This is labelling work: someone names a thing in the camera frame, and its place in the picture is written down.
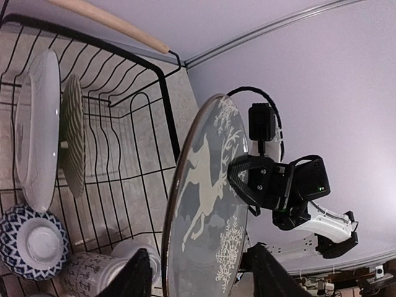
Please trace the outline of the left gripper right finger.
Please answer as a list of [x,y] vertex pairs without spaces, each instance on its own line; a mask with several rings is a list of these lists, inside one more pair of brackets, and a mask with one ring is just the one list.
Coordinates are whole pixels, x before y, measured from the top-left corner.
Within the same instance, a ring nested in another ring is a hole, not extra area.
[[254,296],[310,297],[262,243],[247,250],[254,280]]

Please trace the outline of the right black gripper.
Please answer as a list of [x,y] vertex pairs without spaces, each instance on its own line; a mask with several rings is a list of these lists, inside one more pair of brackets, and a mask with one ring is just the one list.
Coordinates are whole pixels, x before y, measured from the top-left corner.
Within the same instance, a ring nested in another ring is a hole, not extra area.
[[294,176],[294,164],[274,163],[265,156],[245,155],[228,165],[227,178],[251,213],[261,209],[284,212]]

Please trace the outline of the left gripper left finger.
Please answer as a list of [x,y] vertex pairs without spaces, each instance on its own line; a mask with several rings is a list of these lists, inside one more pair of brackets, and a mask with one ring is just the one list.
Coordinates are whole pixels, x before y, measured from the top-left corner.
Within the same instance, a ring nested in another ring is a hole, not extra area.
[[152,268],[148,250],[140,248],[121,269],[120,273],[97,296],[148,297],[152,294]]

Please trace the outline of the woven bamboo tray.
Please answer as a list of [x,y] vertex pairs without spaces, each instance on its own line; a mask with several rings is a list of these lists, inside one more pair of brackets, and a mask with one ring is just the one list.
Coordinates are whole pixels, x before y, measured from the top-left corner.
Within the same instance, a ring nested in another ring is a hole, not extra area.
[[59,167],[72,195],[79,198],[84,191],[86,138],[84,100],[76,74],[70,75],[62,94],[59,128]]

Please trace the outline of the white blue-striped plate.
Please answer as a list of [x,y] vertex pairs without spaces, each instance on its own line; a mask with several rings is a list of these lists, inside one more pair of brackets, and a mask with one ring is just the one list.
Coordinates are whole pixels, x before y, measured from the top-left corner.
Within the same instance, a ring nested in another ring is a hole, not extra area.
[[15,114],[15,162],[27,204],[46,212],[58,168],[60,70],[57,54],[44,50],[29,65]]

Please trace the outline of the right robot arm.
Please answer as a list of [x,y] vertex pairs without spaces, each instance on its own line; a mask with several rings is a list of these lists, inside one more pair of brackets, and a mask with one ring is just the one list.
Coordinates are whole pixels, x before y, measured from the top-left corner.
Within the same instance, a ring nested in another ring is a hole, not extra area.
[[267,209],[280,230],[309,233],[283,246],[268,245],[280,262],[304,256],[334,259],[358,244],[353,212],[337,214],[315,202],[330,194],[324,161],[318,155],[289,164],[263,156],[240,157],[228,167],[228,182],[254,216]]

